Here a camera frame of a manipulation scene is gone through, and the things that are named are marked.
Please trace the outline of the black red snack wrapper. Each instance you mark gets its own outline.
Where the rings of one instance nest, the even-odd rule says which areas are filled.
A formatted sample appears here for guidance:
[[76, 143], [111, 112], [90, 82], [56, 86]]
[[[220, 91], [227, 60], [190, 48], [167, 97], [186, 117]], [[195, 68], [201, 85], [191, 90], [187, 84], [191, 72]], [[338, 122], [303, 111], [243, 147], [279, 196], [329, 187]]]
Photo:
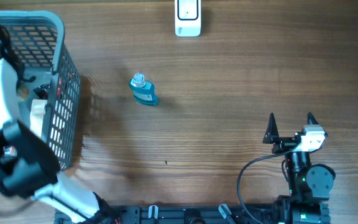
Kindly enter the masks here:
[[33, 89], [33, 92], [38, 96], [41, 100], [48, 99], [48, 91], [50, 89], [50, 84], [42, 84]]

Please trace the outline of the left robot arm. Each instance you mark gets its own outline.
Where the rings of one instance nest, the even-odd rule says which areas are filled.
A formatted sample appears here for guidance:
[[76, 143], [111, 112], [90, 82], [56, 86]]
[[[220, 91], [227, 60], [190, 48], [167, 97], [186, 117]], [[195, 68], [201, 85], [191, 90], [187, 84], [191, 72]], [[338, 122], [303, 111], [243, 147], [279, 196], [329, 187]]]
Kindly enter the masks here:
[[0, 11], [0, 193], [46, 203], [73, 223], [119, 223], [96, 193], [65, 175], [81, 78], [62, 20], [48, 11]]

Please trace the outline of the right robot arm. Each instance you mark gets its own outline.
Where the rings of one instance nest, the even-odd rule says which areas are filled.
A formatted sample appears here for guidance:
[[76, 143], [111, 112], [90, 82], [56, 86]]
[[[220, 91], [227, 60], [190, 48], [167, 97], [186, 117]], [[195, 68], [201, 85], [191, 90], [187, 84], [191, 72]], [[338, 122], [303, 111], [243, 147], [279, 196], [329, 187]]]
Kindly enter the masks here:
[[273, 114], [270, 114], [263, 143], [272, 144], [272, 154], [285, 156], [289, 196], [280, 195], [272, 205], [273, 223], [328, 224], [325, 204], [336, 178], [327, 165], [311, 163], [310, 154], [320, 150], [328, 134], [312, 113], [307, 124], [293, 137], [281, 137]]

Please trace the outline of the blue mouthwash bottle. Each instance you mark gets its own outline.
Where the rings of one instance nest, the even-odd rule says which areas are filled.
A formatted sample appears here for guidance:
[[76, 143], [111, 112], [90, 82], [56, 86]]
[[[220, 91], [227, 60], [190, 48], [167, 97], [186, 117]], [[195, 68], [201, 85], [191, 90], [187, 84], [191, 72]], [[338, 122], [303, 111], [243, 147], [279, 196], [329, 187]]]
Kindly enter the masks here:
[[145, 79], [144, 74], [136, 73], [129, 83], [134, 99], [143, 105], [153, 106], [158, 103], [153, 83]]

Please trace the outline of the red snack packet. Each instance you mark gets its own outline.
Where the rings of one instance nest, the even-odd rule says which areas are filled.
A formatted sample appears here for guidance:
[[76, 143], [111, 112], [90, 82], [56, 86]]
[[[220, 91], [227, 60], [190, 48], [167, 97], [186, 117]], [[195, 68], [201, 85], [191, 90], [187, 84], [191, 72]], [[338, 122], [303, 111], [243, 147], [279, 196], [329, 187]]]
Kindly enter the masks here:
[[6, 146], [3, 148], [5, 156], [17, 156], [17, 151], [14, 146]]

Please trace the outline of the green lid jar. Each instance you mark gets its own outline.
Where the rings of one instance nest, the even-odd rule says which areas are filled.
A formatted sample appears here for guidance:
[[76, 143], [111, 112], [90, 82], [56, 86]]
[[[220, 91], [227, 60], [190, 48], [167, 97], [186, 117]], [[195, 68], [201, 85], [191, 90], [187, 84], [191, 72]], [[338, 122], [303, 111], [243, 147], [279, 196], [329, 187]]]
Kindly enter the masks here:
[[17, 98], [20, 102], [25, 101], [29, 97], [29, 89], [25, 84], [20, 84], [16, 90]]

